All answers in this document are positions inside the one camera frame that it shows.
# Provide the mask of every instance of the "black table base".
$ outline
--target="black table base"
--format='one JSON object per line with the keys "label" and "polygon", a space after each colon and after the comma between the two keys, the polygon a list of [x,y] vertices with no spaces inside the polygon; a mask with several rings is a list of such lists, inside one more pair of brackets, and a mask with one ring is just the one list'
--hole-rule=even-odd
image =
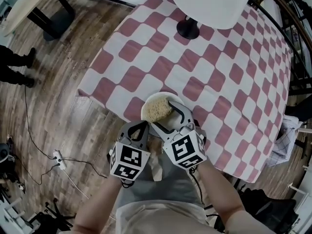
{"label": "black table base", "polygon": [[46,41],[59,39],[75,19],[75,11],[66,0],[59,0],[64,8],[57,11],[51,18],[45,16],[38,8],[27,16],[31,21],[44,30]]}
{"label": "black table base", "polygon": [[180,21],[176,29],[178,33],[186,39],[196,39],[199,36],[199,28],[197,26],[197,21],[192,18]]}
{"label": "black table base", "polygon": [[[51,27],[56,31],[58,38],[60,38],[63,33],[69,28],[72,22],[75,19],[75,14],[69,14],[65,9],[60,9],[53,16],[51,16],[50,20],[52,21]],[[51,36],[46,31],[43,32],[43,38],[46,41],[52,41],[57,38]]]}

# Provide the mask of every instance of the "black cable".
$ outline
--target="black cable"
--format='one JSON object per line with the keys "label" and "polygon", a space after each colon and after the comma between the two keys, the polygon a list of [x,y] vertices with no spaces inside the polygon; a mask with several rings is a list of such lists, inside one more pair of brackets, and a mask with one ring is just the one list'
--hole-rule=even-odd
{"label": "black cable", "polygon": [[195,173],[196,169],[197,169],[197,166],[194,166],[194,167],[190,168],[190,169],[189,169],[189,173],[190,173],[190,175],[192,176],[192,178],[194,179],[196,185],[198,186],[199,193],[200,193],[200,201],[201,201],[201,203],[202,203],[203,205],[205,205],[204,202],[203,202],[203,192],[201,191],[201,187],[200,187],[200,185],[199,185],[199,182],[197,181],[197,179],[196,179],[195,176],[194,176],[194,173]]}
{"label": "black cable", "polygon": [[[26,98],[27,98],[27,97],[26,97],[26,86],[25,86],[25,90],[24,90],[24,91],[25,91],[25,106],[26,106],[27,130],[28,130],[29,137],[30,137],[32,143],[33,143],[34,146],[38,149],[39,152],[41,152],[43,155],[45,155],[45,156],[46,156],[48,159],[50,159],[50,160],[57,159],[56,157],[49,157],[47,154],[45,154],[45,153],[35,144],[35,142],[34,142],[32,136],[31,136],[31,134],[30,134],[29,121],[28,121],[28,105],[27,105],[27,100],[26,100]],[[90,162],[82,161],[82,160],[77,160],[77,159],[61,159],[61,160],[68,160],[68,161],[75,161],[75,162],[80,162],[80,163],[89,164],[89,165],[92,166],[93,170],[97,173],[97,175],[99,175],[99,176],[101,176],[101,177],[103,177],[103,178],[107,178],[106,176],[103,176],[103,175],[99,174],[99,173],[97,172],[97,170],[93,167],[93,165],[92,165]]]}
{"label": "black cable", "polygon": [[104,176],[104,175],[99,174],[99,173],[97,172],[97,170],[94,168],[93,164],[90,163],[90,162],[82,161],[82,160],[77,160],[77,159],[71,159],[71,158],[62,158],[62,159],[59,159],[58,162],[60,162],[60,161],[62,161],[62,160],[74,161],[74,162],[89,164],[89,165],[93,168],[93,170],[97,173],[97,175],[99,175],[100,177],[103,177],[103,178],[107,178],[107,176]]}
{"label": "black cable", "polygon": [[121,184],[123,188],[129,188],[135,184],[134,181],[131,181],[131,183],[126,183],[125,181],[126,181],[125,179],[121,179]]}
{"label": "black cable", "polygon": [[218,214],[209,214],[209,215],[206,215],[206,217],[210,217],[210,216],[219,216]]}
{"label": "black cable", "polygon": [[39,152],[41,152],[44,156],[46,156],[48,159],[56,159],[56,157],[49,157],[47,154],[45,154],[42,150],[40,150],[40,148],[35,144],[31,134],[30,134],[30,130],[29,130],[29,121],[28,121],[28,106],[27,106],[27,99],[26,99],[26,85],[25,85],[25,106],[26,106],[26,119],[27,119],[27,130],[28,130],[28,133],[29,133],[29,137],[32,141],[32,143],[34,144],[34,146],[38,149]]}
{"label": "black cable", "polygon": [[48,174],[49,172],[52,171],[52,169],[53,169],[54,167],[59,166],[59,164],[56,164],[56,165],[52,166],[52,167],[50,168],[49,171],[47,171],[47,172],[41,174],[41,176],[40,176],[40,183],[38,183],[37,181],[34,180],[34,178],[31,176],[31,174],[29,173],[29,171],[28,171],[28,170],[26,169],[26,167],[23,165],[23,163],[22,163],[22,161],[20,160],[20,158],[18,158],[17,156],[16,156],[16,158],[20,161],[21,166],[26,170],[26,172],[28,173],[28,175],[30,176],[30,178],[31,178],[37,185],[42,185],[42,176],[43,176],[43,175]]}
{"label": "black cable", "polygon": [[208,209],[211,209],[211,208],[213,208],[214,206],[213,205],[208,205],[208,206],[206,206],[205,208],[204,208],[204,210],[208,210]]}

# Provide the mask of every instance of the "black pants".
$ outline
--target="black pants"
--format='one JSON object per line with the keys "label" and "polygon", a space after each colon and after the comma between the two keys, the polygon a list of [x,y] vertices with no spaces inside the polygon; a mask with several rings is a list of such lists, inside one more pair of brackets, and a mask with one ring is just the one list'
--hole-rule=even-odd
{"label": "black pants", "polygon": [[28,56],[19,56],[14,54],[12,50],[0,45],[0,81],[11,84],[23,85],[27,78],[20,72],[15,72],[8,66],[22,67],[28,63]]}
{"label": "black pants", "polygon": [[285,114],[296,116],[302,122],[312,118],[312,95],[304,99],[297,106],[287,106]]}

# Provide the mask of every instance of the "white bowl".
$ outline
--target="white bowl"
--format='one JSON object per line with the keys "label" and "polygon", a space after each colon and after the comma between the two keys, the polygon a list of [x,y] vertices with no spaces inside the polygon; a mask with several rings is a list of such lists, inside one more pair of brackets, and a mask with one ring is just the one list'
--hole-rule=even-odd
{"label": "white bowl", "polygon": [[[179,102],[182,105],[184,105],[184,102],[175,94],[172,94],[169,92],[159,92],[147,98],[146,102],[144,103],[141,109],[141,119],[143,119],[143,112],[144,112],[145,104],[151,100],[158,99],[159,97],[167,97],[168,100]],[[172,114],[166,117],[166,119],[160,120],[159,123],[163,125],[165,128],[167,128],[168,130],[171,130],[173,128],[178,130],[181,127],[180,126],[181,118],[182,116],[176,111],[174,111]]]}

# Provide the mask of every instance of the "red and white tablecloth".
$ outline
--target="red and white tablecloth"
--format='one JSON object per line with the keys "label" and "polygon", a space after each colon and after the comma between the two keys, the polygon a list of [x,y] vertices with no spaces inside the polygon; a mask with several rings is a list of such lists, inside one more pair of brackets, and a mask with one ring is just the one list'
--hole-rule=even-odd
{"label": "red and white tablecloth", "polygon": [[289,47],[248,5],[233,29],[199,24],[194,40],[176,31],[184,17],[173,0],[147,0],[136,7],[99,51],[78,94],[132,121],[140,119],[150,95],[172,92],[206,131],[211,162],[255,182],[282,122]]}

